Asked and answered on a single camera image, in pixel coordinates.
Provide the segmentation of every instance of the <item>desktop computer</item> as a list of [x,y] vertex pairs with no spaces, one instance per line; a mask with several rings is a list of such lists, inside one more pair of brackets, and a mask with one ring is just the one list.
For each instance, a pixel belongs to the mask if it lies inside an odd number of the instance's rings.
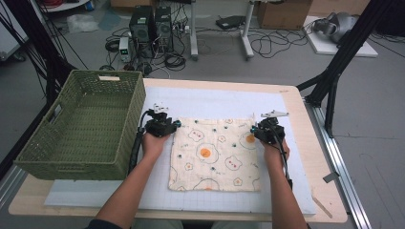
[[156,24],[151,6],[135,6],[129,22],[137,57],[152,58],[154,41],[157,38]]
[[159,51],[173,51],[172,17],[170,7],[159,7],[156,9],[155,23],[159,38]]

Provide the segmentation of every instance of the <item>person's left hand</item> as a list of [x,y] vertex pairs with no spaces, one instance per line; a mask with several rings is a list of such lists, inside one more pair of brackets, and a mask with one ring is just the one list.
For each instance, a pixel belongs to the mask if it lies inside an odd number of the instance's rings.
[[142,150],[143,158],[152,159],[155,162],[161,152],[163,151],[164,142],[170,137],[170,135],[156,137],[149,133],[143,135]]

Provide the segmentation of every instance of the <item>cardboard box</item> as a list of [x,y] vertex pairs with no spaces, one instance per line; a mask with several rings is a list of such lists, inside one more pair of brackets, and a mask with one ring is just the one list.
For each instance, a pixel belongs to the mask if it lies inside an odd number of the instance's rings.
[[301,30],[312,0],[285,0],[281,4],[261,3],[257,20],[263,29]]
[[111,0],[111,7],[132,11],[135,6],[156,6],[156,0]]
[[345,11],[360,15],[370,0],[313,0],[309,15],[327,17],[331,12]]

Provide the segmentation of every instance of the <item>orange circle print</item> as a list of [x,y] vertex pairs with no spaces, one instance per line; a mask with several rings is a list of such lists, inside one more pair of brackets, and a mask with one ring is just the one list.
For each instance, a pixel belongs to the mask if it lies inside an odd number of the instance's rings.
[[211,156],[211,151],[209,151],[206,148],[202,148],[200,150],[200,154],[202,155],[202,157],[210,157]]
[[246,137],[246,142],[247,143],[253,143],[254,142],[254,135],[248,135]]

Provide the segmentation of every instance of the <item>white board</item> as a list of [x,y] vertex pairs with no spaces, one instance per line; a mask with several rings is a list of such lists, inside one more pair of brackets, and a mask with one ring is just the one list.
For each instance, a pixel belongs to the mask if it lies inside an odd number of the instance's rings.
[[[287,112],[279,94],[246,93],[217,90],[179,88],[146,88],[143,111],[162,102],[169,107],[174,120],[179,116],[196,118],[246,118],[272,110]],[[293,192],[305,215],[315,214],[309,184],[298,153],[288,117],[278,118],[285,127],[286,140],[291,149],[288,160],[289,174],[294,182]],[[170,152],[173,137],[167,140],[164,152],[157,161],[145,187],[139,209],[217,211],[242,213],[271,213],[270,182],[263,160],[263,146],[257,141],[258,162],[261,168],[261,192],[176,192],[168,189]],[[100,207],[121,181],[72,181],[56,180],[45,201],[51,206]]]
[[[319,19],[319,17],[315,16],[308,16],[306,21],[304,22],[304,28],[307,25],[315,20]],[[336,54],[338,49],[336,48],[336,44],[333,43],[326,35],[322,32],[311,32],[312,29],[309,28],[308,30],[304,30],[307,33],[307,37],[309,39],[310,44],[312,45],[315,53],[317,54]],[[369,45],[369,43],[364,42],[363,46],[358,50],[355,56],[361,57],[378,57],[378,53]]]

